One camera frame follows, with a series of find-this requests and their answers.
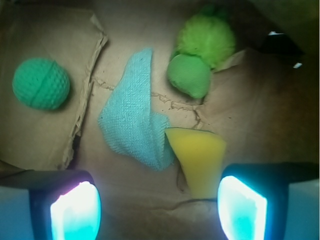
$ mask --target yellow sponge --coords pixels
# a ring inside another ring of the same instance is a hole
[[[192,197],[216,198],[226,142],[209,131],[173,127],[165,133],[181,163]]]

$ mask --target cyan light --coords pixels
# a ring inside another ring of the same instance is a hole
[[[229,240],[263,240],[267,199],[234,176],[224,177],[218,188],[218,214]]]
[[[50,207],[53,240],[94,240],[101,220],[101,201],[97,188],[81,182]]]

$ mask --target light green ball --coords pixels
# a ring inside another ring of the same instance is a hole
[[[180,54],[170,61],[167,76],[181,92],[194,99],[201,99],[208,93],[211,69],[198,56]]]
[[[235,36],[225,21],[202,14],[190,18],[177,39],[181,54],[199,56],[213,69],[235,52],[235,46]]]
[[[57,109],[67,98],[70,80],[55,61],[32,58],[15,71],[12,89],[25,105],[42,110]]]

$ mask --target green textured ball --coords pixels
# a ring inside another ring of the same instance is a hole
[[[15,71],[12,89],[19,101],[34,109],[57,109],[67,98],[70,81],[55,61],[32,58]]]
[[[200,57],[185,54],[175,56],[167,68],[171,84],[194,99],[201,99],[208,93],[210,74],[210,66]]]
[[[225,21],[202,14],[190,18],[177,39],[181,54],[199,56],[211,68],[227,60],[235,52],[235,46],[235,36]]]

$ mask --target torn cardboard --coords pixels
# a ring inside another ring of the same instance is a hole
[[[0,17],[0,159],[23,169],[65,169],[107,37],[87,10],[8,4]],[[55,60],[70,78],[69,96],[55,111],[29,108],[12,91],[17,66],[39,57]]]

